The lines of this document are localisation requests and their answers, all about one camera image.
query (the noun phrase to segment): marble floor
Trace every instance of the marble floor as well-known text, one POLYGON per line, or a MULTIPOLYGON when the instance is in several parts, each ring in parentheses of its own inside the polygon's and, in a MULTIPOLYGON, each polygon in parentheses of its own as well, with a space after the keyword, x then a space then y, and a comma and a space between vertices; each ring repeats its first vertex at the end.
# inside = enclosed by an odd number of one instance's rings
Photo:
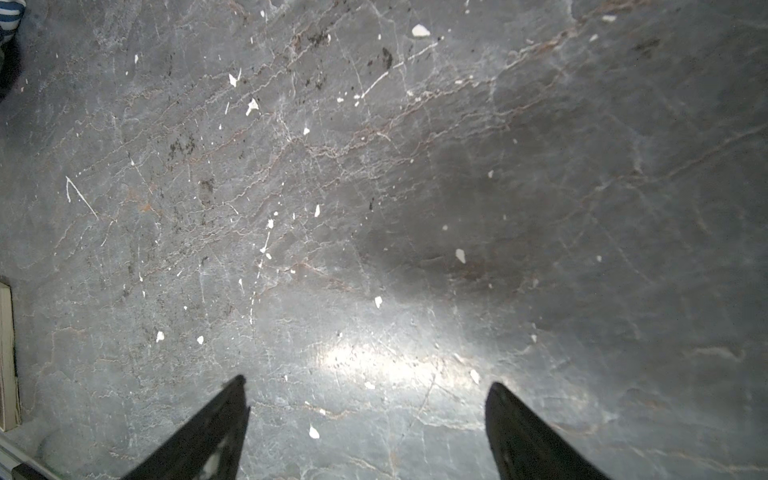
POLYGON ((9 436, 62 477, 238 373, 246 480, 496 480, 494 381, 617 480, 768 475, 763 2, 28 4, 9 436))

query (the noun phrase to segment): white chip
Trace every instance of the white chip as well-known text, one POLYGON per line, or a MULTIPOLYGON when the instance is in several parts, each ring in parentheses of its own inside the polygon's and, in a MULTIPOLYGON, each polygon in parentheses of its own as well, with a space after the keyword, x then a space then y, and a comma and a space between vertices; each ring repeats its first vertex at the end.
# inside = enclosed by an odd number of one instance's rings
POLYGON ((416 38, 429 37, 431 35, 429 30, 427 30, 427 27, 422 24, 418 24, 417 26, 413 27, 411 33, 416 38))

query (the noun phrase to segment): wooden board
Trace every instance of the wooden board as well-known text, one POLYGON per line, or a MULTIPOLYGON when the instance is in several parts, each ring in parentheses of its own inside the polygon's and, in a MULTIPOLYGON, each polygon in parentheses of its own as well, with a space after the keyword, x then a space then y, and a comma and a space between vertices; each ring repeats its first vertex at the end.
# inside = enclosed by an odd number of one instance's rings
POLYGON ((0 429, 3 432, 22 422, 13 348, 11 289, 0 283, 0 429))

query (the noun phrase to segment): white debris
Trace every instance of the white debris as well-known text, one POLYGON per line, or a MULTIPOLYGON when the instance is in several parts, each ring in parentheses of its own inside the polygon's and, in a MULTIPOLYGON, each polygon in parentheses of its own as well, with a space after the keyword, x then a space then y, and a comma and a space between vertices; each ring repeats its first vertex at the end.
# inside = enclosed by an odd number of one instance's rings
POLYGON ((417 26, 413 27, 411 33, 416 38, 429 37, 431 35, 429 30, 427 30, 427 27, 422 24, 418 24, 417 26))
POLYGON ((256 98, 251 98, 250 103, 248 104, 248 111, 245 112, 245 116, 247 117, 248 115, 250 115, 250 111, 253 110, 254 108, 258 110, 259 104, 256 103, 256 98))

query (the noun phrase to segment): blue and white striped cloth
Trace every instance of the blue and white striped cloth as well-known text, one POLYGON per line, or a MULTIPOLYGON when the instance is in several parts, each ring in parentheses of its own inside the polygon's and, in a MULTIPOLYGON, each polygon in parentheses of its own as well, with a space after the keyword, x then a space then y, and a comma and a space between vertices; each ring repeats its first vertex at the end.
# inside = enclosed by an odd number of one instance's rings
POLYGON ((25 0, 0 0, 0 45, 13 38, 26 8, 25 0))

